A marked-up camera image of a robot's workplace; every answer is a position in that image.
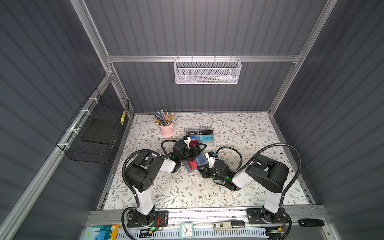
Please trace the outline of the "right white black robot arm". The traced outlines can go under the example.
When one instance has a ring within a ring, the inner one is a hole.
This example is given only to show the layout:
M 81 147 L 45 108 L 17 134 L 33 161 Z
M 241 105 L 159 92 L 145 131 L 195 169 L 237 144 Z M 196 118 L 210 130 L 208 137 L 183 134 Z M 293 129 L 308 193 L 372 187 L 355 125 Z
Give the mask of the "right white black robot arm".
M 238 191 L 252 181 L 262 185 L 265 191 L 265 203 L 260 216 L 266 223 L 274 223 L 281 209 L 284 183 L 288 178 L 289 168 L 278 161 L 266 156 L 258 155 L 250 164 L 242 166 L 237 172 L 230 170 L 229 166 L 218 155 L 214 154 L 214 163 L 198 167 L 202 177 L 210 178 L 217 185 L 230 191 Z

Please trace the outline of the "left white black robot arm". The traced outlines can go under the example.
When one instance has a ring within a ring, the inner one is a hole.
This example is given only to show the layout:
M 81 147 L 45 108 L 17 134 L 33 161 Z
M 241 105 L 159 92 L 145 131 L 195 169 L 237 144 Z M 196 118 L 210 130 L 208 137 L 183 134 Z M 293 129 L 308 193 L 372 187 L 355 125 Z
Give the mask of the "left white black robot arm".
M 122 178 L 134 194 L 138 216 L 150 222 L 155 216 L 155 204 L 151 197 L 151 186 L 159 172 L 175 173 L 183 162 L 192 162 L 207 147 L 198 141 L 165 140 L 160 154 L 150 149 L 133 152 L 122 167 Z

